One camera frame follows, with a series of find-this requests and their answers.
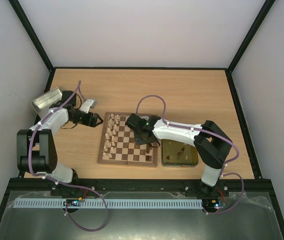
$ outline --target wooden chessboard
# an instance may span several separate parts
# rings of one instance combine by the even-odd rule
[[[130,115],[131,113],[128,112],[107,112],[105,114],[97,163],[144,167],[157,166],[157,148],[150,147],[146,144],[136,145],[134,132],[129,127],[125,126],[125,122]],[[112,118],[118,121],[115,134],[113,134],[113,130],[116,122]],[[105,134],[109,133],[107,131],[109,127],[112,127],[112,136],[109,136],[108,141],[110,143],[107,145]]]

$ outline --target metal tray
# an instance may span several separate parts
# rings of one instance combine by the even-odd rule
[[[32,101],[33,108],[41,118],[48,113],[52,104],[57,103],[62,99],[62,92],[62,89],[57,87]]]

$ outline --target black frame edge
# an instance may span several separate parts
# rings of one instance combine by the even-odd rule
[[[57,66],[56,69],[110,69],[110,70],[223,70],[225,67],[165,67],[165,66]]]
[[[245,120],[245,116],[243,113],[243,109],[237,94],[237,90],[234,84],[234,80],[232,77],[232,73],[228,70],[225,71],[226,74],[226,78],[227,78],[227,82],[231,91],[231,95],[233,98],[233,103],[234,103],[234,107],[235,107],[235,111],[237,114],[237,118],[241,127],[241,131],[242,131],[242,135],[244,138],[244,142],[245,142],[245,146],[246,146],[246,150],[247,150],[247,154],[251,163],[251,167],[252,167],[252,171],[254,174],[254,178],[255,179],[261,179],[262,178],[262,173],[261,173],[261,169],[259,167],[258,161],[257,161],[257,157],[255,154],[255,150],[254,150],[254,146],[252,143],[252,139],[250,136],[250,133],[248,131],[248,127],[246,124],[246,120]]]
[[[132,184],[134,187],[142,188],[144,191],[145,188],[148,189],[158,189],[159,192],[162,192],[162,187],[169,186],[173,192],[184,192],[184,186],[192,183],[197,183],[199,181],[191,180],[191,179],[181,179],[181,180],[153,180],[153,179],[88,179],[88,178],[80,178],[79,184],[82,186],[96,186],[96,191],[103,192],[103,187],[107,187],[107,184],[111,184],[117,190],[123,191],[127,189],[129,192],[138,191],[138,189],[133,189]],[[240,192],[241,191],[241,181],[237,179],[222,179],[225,184],[228,186],[229,192]],[[277,202],[277,198],[273,189],[273,185],[271,180],[269,179],[244,179],[245,191],[246,192],[266,192],[269,194],[271,199],[271,204],[273,209],[275,210],[275,215],[280,227],[280,231],[284,238],[284,219],[280,210],[280,207]],[[42,180],[41,178],[11,178],[4,198],[2,200],[0,206],[0,224],[2,221],[3,214],[6,209],[6,205],[8,203],[9,195],[11,191],[51,191],[52,186],[55,186],[52,182],[48,180]]]
[[[44,64],[46,65],[48,71],[51,71],[53,69],[53,65],[48,58],[48,55],[46,54],[40,40],[38,39],[30,21],[28,20],[20,2],[18,0],[9,0],[12,8],[14,9],[16,15],[18,16],[19,20],[21,21],[22,25],[24,26],[25,31],[27,32],[28,36],[32,40],[37,52],[41,56]]]
[[[249,46],[250,42],[252,41],[253,37],[255,36],[257,30],[261,26],[263,20],[265,19],[266,15],[270,11],[271,7],[275,0],[266,0],[260,9],[259,13],[257,14],[254,22],[252,23],[249,31],[247,32],[243,42],[241,43],[239,49],[237,50],[232,62],[230,63],[229,67],[227,68],[230,72],[233,72],[236,65],[240,61],[241,57],[243,56],[245,50]]]

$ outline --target black metal frame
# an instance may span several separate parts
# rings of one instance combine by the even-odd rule
[[[232,72],[235,69],[236,65],[238,64],[239,60],[241,59],[242,55],[244,54],[245,50],[247,49],[248,45],[250,44],[251,40],[253,39],[254,35],[256,34],[258,28],[262,24],[264,18],[266,17],[267,13],[271,9],[275,0],[266,0],[264,5],[262,6],[261,10],[259,11],[256,19],[254,20],[250,30],[248,31],[247,35],[245,36],[242,44],[240,45],[237,53],[235,54],[230,66],[228,68],[220,67],[220,68],[203,68],[203,67],[53,67],[52,63],[50,62],[42,44],[40,43],[33,27],[31,26],[25,12],[23,11],[20,3],[18,0],[9,0],[11,3],[14,11],[16,12],[18,18],[20,19],[21,23],[23,24],[26,32],[28,33],[29,37],[31,38],[34,46],[38,50],[40,56],[42,57],[46,67],[50,71],[47,84],[45,87],[45,91],[47,92],[50,90],[54,74],[56,69],[136,69],[136,70],[224,70],[227,81],[229,84],[230,92],[233,98],[234,107],[238,116],[239,124],[241,127],[241,131],[243,134],[244,142],[246,145],[246,149],[248,152],[248,156],[250,159],[252,171],[254,174],[255,179],[245,179],[245,191],[246,192],[267,192],[269,193],[271,203],[273,208],[275,209],[275,214],[279,223],[280,230],[282,232],[282,236],[284,238],[284,220],[282,217],[281,210],[279,208],[276,195],[269,179],[263,179],[262,174],[258,165],[258,161],[255,155],[254,147],[250,138],[250,134],[248,131],[248,127],[245,121],[245,117],[243,114],[243,110],[239,101],[239,97],[234,85],[234,81],[232,78]],[[52,183],[47,180],[42,179],[33,179],[33,178],[24,178],[24,172],[20,172],[17,178],[11,178],[10,182],[7,186],[5,195],[3,197],[1,206],[0,206],[0,222],[5,211],[9,195],[11,191],[52,191],[54,194],[54,190],[52,190]],[[229,192],[240,192],[241,190],[241,181],[239,180],[220,180],[221,184],[227,185]],[[190,189],[193,186],[197,186],[199,184],[199,180],[175,180],[175,179],[168,179],[168,180],[136,180],[136,179],[79,179],[79,185],[81,186],[88,186],[88,187],[95,187],[95,190],[98,192],[138,192],[138,191],[149,191],[149,192],[181,192],[185,193],[188,196],[191,196],[192,191],[185,190],[185,187],[189,187]],[[71,192],[71,194],[76,195],[76,190]]]

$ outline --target chess square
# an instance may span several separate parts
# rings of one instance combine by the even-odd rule
[[[115,160],[122,160],[121,154],[114,154],[114,155],[115,155]]]
[[[152,161],[152,156],[146,156],[145,157],[146,162],[151,162]]]
[[[127,160],[128,159],[128,155],[127,154],[122,154],[122,160]]]
[[[123,143],[122,142],[118,142],[116,145],[117,148],[123,148]]]
[[[145,162],[145,158],[146,158],[145,155],[140,155],[140,162]]]

